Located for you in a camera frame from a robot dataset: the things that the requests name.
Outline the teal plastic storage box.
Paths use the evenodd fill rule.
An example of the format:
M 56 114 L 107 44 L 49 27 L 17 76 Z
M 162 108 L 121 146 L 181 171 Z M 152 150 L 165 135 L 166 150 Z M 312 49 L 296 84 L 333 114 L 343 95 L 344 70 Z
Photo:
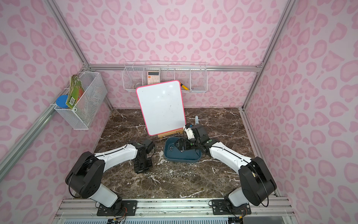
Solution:
M 164 148 L 164 156 L 168 161 L 172 162 L 182 162 L 182 163 L 197 163 L 202 156 L 200 149 L 191 148 L 189 144 L 189 149 L 184 150 L 184 146 L 181 145 L 181 148 L 178 148 L 178 141 L 182 141 L 183 138 L 180 137 L 171 137 L 166 140 L 165 148 Z M 168 147 L 170 144 L 175 145 L 175 149 L 173 151 L 169 151 Z

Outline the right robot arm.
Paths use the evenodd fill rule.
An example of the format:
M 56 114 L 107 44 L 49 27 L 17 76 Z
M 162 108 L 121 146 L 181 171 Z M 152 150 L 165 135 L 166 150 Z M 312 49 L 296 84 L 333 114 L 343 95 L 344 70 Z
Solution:
M 180 151 L 199 149 L 205 155 L 221 161 L 239 175 L 241 186 L 227 195 L 234 207 L 251 203 L 255 206 L 269 199 L 277 184 L 261 157 L 250 158 L 230 149 L 217 139 L 210 138 L 204 126 L 186 124 L 186 137 L 176 141 Z

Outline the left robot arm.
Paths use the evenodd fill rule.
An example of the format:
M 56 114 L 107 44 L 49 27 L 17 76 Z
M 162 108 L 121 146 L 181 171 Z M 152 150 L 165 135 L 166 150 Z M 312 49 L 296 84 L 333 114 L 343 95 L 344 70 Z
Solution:
M 102 184 L 104 172 L 125 161 L 133 161 L 134 172 L 144 173 L 153 166 L 148 157 L 153 149 L 154 142 L 147 139 L 103 153 L 84 152 L 65 178 L 65 183 L 81 198 L 89 198 L 118 214 L 123 209 L 122 198 Z

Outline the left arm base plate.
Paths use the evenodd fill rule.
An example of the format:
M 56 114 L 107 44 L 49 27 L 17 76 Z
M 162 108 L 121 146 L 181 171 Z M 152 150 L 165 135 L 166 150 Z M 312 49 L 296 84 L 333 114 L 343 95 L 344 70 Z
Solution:
M 137 200 L 124 200 L 116 202 L 112 207 L 108 208 L 100 204 L 97 211 L 97 216 L 99 217 L 122 217 L 126 216 L 135 216 L 137 210 L 138 201 Z

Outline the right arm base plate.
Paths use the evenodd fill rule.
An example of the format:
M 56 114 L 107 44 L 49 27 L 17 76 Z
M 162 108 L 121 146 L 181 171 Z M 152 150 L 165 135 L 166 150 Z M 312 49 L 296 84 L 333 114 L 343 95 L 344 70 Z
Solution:
M 212 199 L 208 202 L 214 215 L 251 215 L 251 207 L 248 203 L 241 206 L 234 206 L 226 199 Z

